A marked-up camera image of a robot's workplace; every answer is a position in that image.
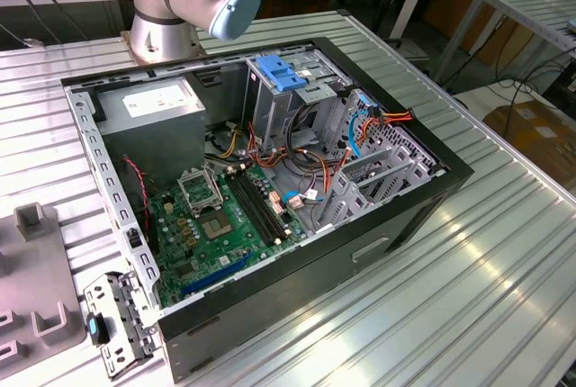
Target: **white label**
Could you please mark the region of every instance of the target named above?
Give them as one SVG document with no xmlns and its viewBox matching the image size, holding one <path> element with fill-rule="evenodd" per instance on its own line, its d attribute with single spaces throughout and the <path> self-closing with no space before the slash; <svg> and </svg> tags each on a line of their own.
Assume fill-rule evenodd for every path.
<svg viewBox="0 0 576 387">
<path fill-rule="evenodd" d="M 316 189 L 309 189 L 308 191 L 306 191 L 304 196 L 306 198 L 308 198 L 309 200 L 314 201 L 314 200 L 316 200 L 316 197 L 318 196 L 318 191 Z"/>
<path fill-rule="evenodd" d="M 122 100 L 132 118 L 191 104 L 190 98 L 184 94 L 178 85 L 128 94 Z"/>
<path fill-rule="evenodd" d="M 220 261 L 220 264 L 222 264 L 223 266 L 227 266 L 228 264 L 230 264 L 230 259 L 226 255 L 221 256 L 220 258 L 218 258 L 218 260 Z"/>
<path fill-rule="evenodd" d="M 532 112 L 532 110 L 528 110 L 527 108 L 517 108 L 516 112 L 524 117 L 526 120 L 535 119 L 536 114 Z"/>
<path fill-rule="evenodd" d="M 556 132 L 554 132 L 548 126 L 541 126 L 536 128 L 536 130 L 540 132 L 540 135 L 542 135 L 544 138 L 556 138 L 558 136 L 556 135 Z"/>
</svg>

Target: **motherboard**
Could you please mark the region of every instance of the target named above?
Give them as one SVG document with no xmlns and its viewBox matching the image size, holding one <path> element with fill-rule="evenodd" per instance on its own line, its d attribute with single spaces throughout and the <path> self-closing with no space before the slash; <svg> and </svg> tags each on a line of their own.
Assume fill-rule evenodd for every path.
<svg viewBox="0 0 576 387">
<path fill-rule="evenodd" d="M 306 239 L 300 223 L 275 197 L 258 166 L 219 175 L 209 168 L 196 170 L 150 197 L 162 306 Z"/>
</svg>

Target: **cable connector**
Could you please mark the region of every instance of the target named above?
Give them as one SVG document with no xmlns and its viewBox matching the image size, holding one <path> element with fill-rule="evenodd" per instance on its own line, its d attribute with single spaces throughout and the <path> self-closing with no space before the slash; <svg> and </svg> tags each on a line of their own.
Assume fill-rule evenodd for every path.
<svg viewBox="0 0 576 387">
<path fill-rule="evenodd" d="M 370 105 L 368 108 L 368 117 L 378 119 L 378 129 L 381 129 L 384 125 L 382 121 L 382 111 L 378 105 Z"/>
</svg>

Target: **metal table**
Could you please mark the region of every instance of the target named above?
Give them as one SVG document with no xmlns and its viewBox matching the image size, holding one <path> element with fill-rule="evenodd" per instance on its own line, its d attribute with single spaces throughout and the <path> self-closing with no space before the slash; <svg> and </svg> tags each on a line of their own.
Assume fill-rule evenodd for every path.
<svg viewBox="0 0 576 387">
<path fill-rule="evenodd" d="M 538 62 L 547 42 L 561 51 L 573 50 L 576 47 L 576 34 L 567 28 L 568 21 L 576 18 L 576 0 L 474 0 L 440 58 L 432 76 L 435 81 L 446 72 L 452 56 L 464 40 L 483 4 L 494 7 L 496 13 L 472 47 L 471 53 L 488 39 L 503 16 L 513 19 L 542 39 L 528 60 L 533 64 L 525 69 L 525 74 Z"/>
<path fill-rule="evenodd" d="M 576 202 L 351 17 L 255 22 L 209 51 L 325 35 L 475 174 L 412 241 L 182 385 L 554 385 L 576 358 Z M 133 65 L 120 39 L 0 54 L 0 212 L 58 209 L 76 288 L 126 266 L 60 77 Z M 3 386 L 106 385 L 89 339 Z M 169 385 L 161 355 L 122 386 Z"/>
</svg>

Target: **ram slot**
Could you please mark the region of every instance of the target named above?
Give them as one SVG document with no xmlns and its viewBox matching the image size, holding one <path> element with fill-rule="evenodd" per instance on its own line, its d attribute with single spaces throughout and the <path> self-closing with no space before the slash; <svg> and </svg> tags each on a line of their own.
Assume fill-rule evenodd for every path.
<svg viewBox="0 0 576 387">
<path fill-rule="evenodd" d="M 266 226 L 264 219 L 258 213 L 258 210 L 252 204 L 252 200 L 244 191 L 242 185 L 240 184 L 238 178 L 236 176 L 231 176 L 228 178 L 228 185 L 240 207 L 244 211 L 244 213 L 256 228 L 256 232 L 260 236 L 260 238 L 264 241 L 267 246 L 272 246 L 274 244 L 275 235 L 274 233 Z"/>
<path fill-rule="evenodd" d="M 250 181 L 246 175 L 241 175 L 239 177 L 240 183 L 243 185 L 244 190 L 247 192 L 250 200 L 254 201 L 254 206 L 258 209 L 260 214 L 262 214 L 265 219 L 266 226 L 275 234 L 280 240 L 286 239 L 286 234 L 284 234 L 283 228 L 278 223 L 275 215 L 268 207 L 268 204 L 262 199 L 262 195 L 258 193 L 258 190 L 254 187 L 254 184 Z"/>
</svg>

